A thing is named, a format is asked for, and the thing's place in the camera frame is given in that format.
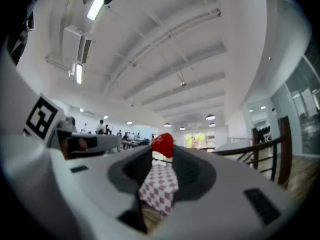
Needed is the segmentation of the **red white checkered tablecloth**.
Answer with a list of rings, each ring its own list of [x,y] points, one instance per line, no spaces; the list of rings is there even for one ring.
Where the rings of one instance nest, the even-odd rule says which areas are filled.
[[[138,194],[141,201],[161,214],[169,215],[178,190],[179,183],[174,169],[156,164],[152,166]]]

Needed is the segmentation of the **long ceiling tube light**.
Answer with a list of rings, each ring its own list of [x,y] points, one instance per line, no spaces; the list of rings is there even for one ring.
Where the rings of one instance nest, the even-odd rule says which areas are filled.
[[[108,6],[103,5],[103,0],[93,0],[90,10],[87,14],[87,18],[91,21],[95,21],[103,6]]]

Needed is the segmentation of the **short ceiling tube light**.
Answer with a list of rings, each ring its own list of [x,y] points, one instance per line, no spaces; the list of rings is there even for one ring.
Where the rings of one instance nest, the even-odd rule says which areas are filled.
[[[83,66],[81,64],[77,64],[75,69],[76,69],[76,83],[81,85],[83,82]]]

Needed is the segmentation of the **person's black printed shirt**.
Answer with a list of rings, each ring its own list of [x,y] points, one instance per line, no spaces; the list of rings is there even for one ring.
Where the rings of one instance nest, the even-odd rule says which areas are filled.
[[[28,43],[29,33],[35,29],[34,8],[38,0],[22,0],[17,23],[8,34],[7,50],[17,66]]]

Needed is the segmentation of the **white ceiling pipe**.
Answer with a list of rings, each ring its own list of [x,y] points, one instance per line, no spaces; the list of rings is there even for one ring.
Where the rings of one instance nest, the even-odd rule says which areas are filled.
[[[154,17],[157,27],[153,28],[147,35],[144,35],[138,29],[135,32],[141,37],[141,40],[129,47],[129,53],[122,57],[122,62],[116,67],[114,74],[106,84],[105,91],[109,91],[116,83],[117,79],[127,70],[129,66],[137,65],[137,61],[149,50],[155,49],[163,42],[178,35],[179,31],[189,28],[191,24],[203,20],[206,17],[216,18],[221,14],[221,10],[216,4],[209,4],[194,9],[186,8],[180,12],[169,16],[161,21]]]

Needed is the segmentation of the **small red ball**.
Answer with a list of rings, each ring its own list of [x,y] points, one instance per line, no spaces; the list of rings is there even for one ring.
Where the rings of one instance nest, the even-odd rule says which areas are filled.
[[[170,133],[164,133],[152,141],[151,147],[154,152],[171,159],[174,151],[174,139]]]

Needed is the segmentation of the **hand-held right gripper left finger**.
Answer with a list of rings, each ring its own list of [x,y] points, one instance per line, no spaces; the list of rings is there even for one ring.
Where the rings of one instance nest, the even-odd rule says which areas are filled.
[[[54,176],[76,221],[79,240],[150,240],[146,234],[120,220],[138,204],[144,182],[128,177],[123,168],[135,159],[152,164],[150,146],[141,146],[110,156],[65,160],[50,149]]]

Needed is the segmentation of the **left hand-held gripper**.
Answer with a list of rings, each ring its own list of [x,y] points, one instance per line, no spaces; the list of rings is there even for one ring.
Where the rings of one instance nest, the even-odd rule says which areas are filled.
[[[76,132],[75,119],[44,95],[34,104],[23,132],[45,147],[60,150],[66,160],[103,156],[120,147],[119,136]]]

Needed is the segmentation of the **glass partition wall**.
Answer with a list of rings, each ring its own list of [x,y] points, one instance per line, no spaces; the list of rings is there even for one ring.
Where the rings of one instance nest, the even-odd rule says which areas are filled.
[[[271,97],[277,117],[288,117],[295,156],[320,158],[320,47],[314,39]]]

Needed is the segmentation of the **white ceiling air conditioner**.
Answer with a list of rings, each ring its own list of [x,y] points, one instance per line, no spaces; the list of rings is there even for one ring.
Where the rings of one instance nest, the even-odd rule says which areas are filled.
[[[93,36],[80,30],[77,26],[70,25],[63,31],[62,38],[62,63],[71,68],[73,64],[86,64]]]

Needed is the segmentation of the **dark metal railing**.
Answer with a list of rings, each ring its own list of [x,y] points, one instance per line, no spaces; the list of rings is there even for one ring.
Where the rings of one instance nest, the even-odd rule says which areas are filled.
[[[214,153],[231,157],[238,156],[238,162],[247,164],[261,174],[271,173],[270,180],[287,189],[290,181],[293,161],[292,133],[289,118],[278,120],[280,136],[271,141],[258,143],[259,133],[256,128],[251,130],[252,145],[248,147],[219,150]]]

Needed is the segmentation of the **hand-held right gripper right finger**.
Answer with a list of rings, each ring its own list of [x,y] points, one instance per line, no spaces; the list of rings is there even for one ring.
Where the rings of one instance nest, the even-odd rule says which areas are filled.
[[[248,165],[174,147],[179,190],[170,215],[151,240],[270,240],[298,203]]]

